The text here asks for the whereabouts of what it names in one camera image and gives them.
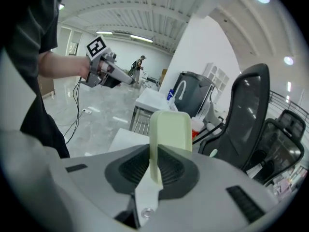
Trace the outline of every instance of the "white desk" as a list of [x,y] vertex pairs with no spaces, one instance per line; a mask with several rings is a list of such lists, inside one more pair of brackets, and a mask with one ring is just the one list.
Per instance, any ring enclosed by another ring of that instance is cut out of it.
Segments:
[[153,82],[150,82],[146,79],[142,79],[141,81],[141,86],[140,86],[140,95],[142,94],[142,92],[146,89],[146,88],[150,88],[154,91],[159,91],[159,87],[153,83]]
[[129,130],[131,131],[135,123],[135,119],[139,118],[140,111],[146,112],[146,116],[150,115],[156,111],[178,111],[175,104],[172,105],[172,108],[169,106],[169,102],[166,99],[166,96],[158,91],[146,88],[142,94],[135,100],[135,107],[130,123]]
[[136,145],[146,145],[149,137],[120,128],[112,141],[108,152],[122,150]]

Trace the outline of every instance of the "hand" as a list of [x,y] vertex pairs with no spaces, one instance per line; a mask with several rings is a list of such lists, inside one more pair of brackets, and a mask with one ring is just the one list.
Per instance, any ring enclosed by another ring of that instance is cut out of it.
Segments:
[[[89,68],[90,68],[89,64],[90,64],[90,59],[88,57],[83,58],[82,61],[80,62],[79,75],[83,79],[87,79],[87,77],[88,77]],[[101,72],[102,64],[103,64],[103,61],[101,60],[99,65],[98,65],[98,73]]]

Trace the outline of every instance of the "cardboard box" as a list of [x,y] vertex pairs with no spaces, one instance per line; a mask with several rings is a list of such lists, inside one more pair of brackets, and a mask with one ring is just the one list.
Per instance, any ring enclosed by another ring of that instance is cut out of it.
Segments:
[[161,86],[161,84],[163,83],[164,77],[165,77],[165,74],[162,74],[161,77],[160,77],[160,86]]
[[42,76],[38,76],[38,83],[40,87],[41,95],[44,96],[53,92],[55,94],[54,80],[51,78],[45,78]]

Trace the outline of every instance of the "black rubber pad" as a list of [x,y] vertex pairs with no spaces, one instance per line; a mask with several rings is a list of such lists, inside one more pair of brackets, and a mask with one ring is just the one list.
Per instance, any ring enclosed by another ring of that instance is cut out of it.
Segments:
[[[149,145],[111,162],[105,169],[105,177],[116,192],[131,194],[149,166]],[[158,167],[163,190],[159,199],[181,198],[198,182],[197,166],[187,158],[159,145]]]

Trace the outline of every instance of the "screw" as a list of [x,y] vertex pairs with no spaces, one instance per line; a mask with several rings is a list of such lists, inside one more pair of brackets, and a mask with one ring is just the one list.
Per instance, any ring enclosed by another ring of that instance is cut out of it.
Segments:
[[145,208],[141,211],[141,216],[149,219],[150,216],[154,213],[155,211],[152,208]]

